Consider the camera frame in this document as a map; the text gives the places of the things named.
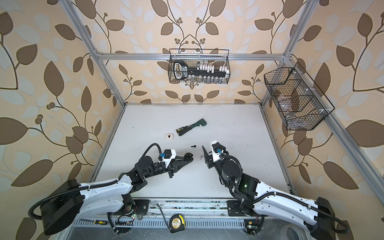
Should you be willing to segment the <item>black earbud case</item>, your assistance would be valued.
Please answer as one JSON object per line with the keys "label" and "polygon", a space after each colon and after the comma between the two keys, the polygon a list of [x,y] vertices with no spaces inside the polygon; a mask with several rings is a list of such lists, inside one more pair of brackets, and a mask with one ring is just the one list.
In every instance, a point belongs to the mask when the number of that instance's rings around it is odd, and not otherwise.
{"label": "black earbud case", "polygon": [[185,161],[188,161],[188,162],[192,162],[192,161],[194,160],[194,158],[193,158],[193,154],[192,154],[192,153],[186,153],[186,154],[184,155],[184,160],[185,160]]}

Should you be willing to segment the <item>beige earbud charging case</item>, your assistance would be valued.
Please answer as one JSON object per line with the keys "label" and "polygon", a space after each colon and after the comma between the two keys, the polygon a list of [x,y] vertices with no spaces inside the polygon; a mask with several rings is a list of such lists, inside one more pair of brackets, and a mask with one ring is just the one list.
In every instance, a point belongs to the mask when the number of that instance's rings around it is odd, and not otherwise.
{"label": "beige earbud charging case", "polygon": [[174,134],[172,134],[172,133],[166,134],[165,138],[166,138],[166,140],[172,140],[172,139],[174,139]]}

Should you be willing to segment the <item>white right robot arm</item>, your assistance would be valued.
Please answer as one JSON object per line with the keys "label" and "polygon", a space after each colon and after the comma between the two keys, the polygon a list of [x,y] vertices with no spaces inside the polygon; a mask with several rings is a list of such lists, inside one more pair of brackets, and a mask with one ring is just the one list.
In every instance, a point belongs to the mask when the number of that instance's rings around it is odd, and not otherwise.
{"label": "white right robot arm", "polygon": [[334,240],[337,234],[349,234],[351,228],[338,219],[330,202],[301,198],[275,189],[243,172],[240,161],[219,142],[211,151],[203,150],[208,168],[215,168],[221,184],[240,204],[240,212],[252,216],[270,216],[308,229],[316,240]]}

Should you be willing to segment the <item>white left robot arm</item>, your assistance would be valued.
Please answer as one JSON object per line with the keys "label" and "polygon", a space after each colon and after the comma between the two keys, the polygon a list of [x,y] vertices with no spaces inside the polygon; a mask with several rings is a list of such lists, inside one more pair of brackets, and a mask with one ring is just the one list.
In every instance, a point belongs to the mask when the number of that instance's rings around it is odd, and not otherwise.
{"label": "white left robot arm", "polygon": [[131,196],[148,184],[147,178],[162,174],[172,178],[193,160],[191,153],[178,156],[175,150],[162,151],[159,144],[153,143],[129,172],[101,182],[79,184],[75,179],[68,180],[50,196],[35,203],[28,215],[43,222],[46,236],[59,233],[80,219],[101,214],[107,214],[108,223],[118,233],[112,215],[135,218],[147,212],[149,201],[136,203]]}

